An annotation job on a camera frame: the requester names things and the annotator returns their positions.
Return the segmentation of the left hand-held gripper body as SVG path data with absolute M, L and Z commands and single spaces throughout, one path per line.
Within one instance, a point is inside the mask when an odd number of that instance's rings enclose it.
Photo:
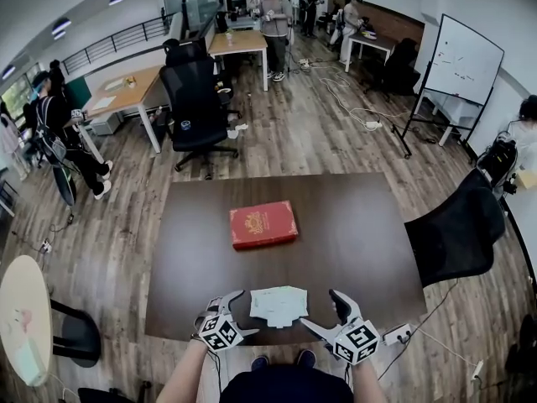
M 219 313 L 219 303 L 222 297 L 210 301 L 204 314 L 203 321 L 198 328 L 199 338 L 212 352 L 236 347 L 240 343 L 234 343 L 237 337 L 232 323 L 235 322 L 232 314 L 222 315 Z

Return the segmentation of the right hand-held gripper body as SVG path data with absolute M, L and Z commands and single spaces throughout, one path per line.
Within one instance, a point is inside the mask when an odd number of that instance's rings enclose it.
M 337 359 L 351 365 L 360 364 L 375 354 L 380 343 L 377 329 L 369 320 L 362 319 L 334 327 L 324 339 Z

